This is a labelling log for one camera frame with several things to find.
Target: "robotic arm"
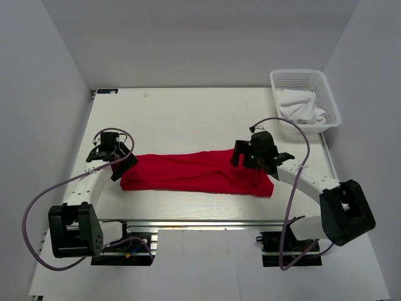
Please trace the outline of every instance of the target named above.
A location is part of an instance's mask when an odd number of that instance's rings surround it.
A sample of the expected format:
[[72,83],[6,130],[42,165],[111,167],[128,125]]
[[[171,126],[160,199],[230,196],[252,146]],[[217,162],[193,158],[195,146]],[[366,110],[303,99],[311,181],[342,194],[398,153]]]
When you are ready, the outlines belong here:
[[[85,169],[88,171],[129,153],[116,132],[102,132],[100,143],[93,143],[95,148],[86,159]],[[107,181],[116,181],[137,162],[137,158],[131,154],[120,163],[91,172],[89,176],[80,179],[62,205],[51,207],[48,218],[55,257],[97,256],[104,245],[122,237],[122,224],[118,221],[100,223],[95,207]]]
[[[279,181],[294,184],[299,162],[291,154],[279,153],[269,132],[253,134],[250,141],[237,140],[232,166],[238,166],[240,155],[244,156],[244,167],[260,168]],[[321,216],[290,224],[297,240],[324,238],[343,246],[376,226],[363,191],[354,180],[329,179],[304,166],[297,188],[314,199],[321,212]]]

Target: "blue wire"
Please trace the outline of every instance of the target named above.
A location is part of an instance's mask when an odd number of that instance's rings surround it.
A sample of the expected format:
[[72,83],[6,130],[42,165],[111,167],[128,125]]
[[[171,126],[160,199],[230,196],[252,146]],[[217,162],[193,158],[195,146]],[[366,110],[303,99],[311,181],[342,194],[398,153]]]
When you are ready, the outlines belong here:
[[141,246],[142,246],[142,245],[138,245],[135,249],[133,249],[133,250],[130,252],[130,255],[133,255],[136,251],[138,251],[138,250],[140,249]]

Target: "white plastic basket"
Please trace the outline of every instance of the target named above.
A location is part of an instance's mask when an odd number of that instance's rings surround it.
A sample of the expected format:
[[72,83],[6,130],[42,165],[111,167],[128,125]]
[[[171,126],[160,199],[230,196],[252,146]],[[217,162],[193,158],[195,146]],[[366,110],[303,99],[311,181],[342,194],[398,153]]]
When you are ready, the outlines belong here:
[[[270,73],[270,80],[279,117],[282,117],[279,103],[284,89],[304,90],[315,92],[317,106],[326,112],[324,116],[326,124],[299,124],[299,127],[305,133],[322,133],[330,127],[337,127],[341,124],[336,102],[327,79],[322,72],[307,69],[274,70]],[[280,122],[280,124],[283,132],[297,132],[296,128],[286,122]]]

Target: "white wall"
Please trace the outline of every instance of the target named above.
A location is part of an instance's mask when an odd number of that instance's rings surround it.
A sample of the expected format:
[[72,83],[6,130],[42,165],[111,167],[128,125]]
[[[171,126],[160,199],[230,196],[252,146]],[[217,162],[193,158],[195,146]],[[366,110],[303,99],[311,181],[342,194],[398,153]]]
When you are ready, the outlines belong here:
[[266,86],[321,70],[358,0],[43,0],[89,87]]
[[[25,300],[35,262],[22,239],[24,209],[69,174],[89,109],[90,91],[43,3],[1,1],[1,300]],[[61,192],[32,210],[28,233],[35,248]]]
[[340,114],[327,132],[340,178],[362,185],[369,237],[392,300],[401,300],[401,2],[361,0],[323,69]]

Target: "red fabric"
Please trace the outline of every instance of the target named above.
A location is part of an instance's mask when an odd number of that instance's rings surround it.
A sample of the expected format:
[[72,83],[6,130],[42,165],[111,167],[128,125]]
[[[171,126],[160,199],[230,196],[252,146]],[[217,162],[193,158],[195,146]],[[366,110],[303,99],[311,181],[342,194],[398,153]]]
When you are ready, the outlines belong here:
[[175,190],[271,196],[273,183],[257,169],[232,167],[233,150],[186,155],[142,155],[122,176],[123,190]]

